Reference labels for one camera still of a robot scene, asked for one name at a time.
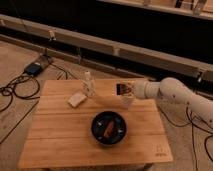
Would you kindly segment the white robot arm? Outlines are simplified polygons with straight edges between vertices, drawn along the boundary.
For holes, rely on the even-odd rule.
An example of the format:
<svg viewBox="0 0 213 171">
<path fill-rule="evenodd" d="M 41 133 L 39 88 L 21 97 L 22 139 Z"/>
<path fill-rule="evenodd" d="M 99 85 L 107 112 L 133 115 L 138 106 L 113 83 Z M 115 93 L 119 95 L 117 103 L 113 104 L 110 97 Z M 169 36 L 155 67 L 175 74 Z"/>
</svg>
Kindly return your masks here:
<svg viewBox="0 0 213 171">
<path fill-rule="evenodd" d="M 176 78 L 167 77 L 159 82 L 142 79 L 119 82 L 116 94 L 141 100 L 164 98 L 184 104 L 213 128 L 213 101 L 196 94 Z"/>
</svg>

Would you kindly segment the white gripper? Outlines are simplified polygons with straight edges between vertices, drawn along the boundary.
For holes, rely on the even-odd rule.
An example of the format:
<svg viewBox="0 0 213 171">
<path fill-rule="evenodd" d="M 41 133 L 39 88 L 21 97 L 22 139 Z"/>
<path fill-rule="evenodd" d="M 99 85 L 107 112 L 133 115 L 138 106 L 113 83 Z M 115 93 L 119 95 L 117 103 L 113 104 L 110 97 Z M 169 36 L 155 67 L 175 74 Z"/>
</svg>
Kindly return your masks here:
<svg viewBox="0 0 213 171">
<path fill-rule="evenodd" d="M 145 98 L 145 83 L 143 81 L 124 81 L 116 84 L 116 94 L 128 98 Z"/>
</svg>

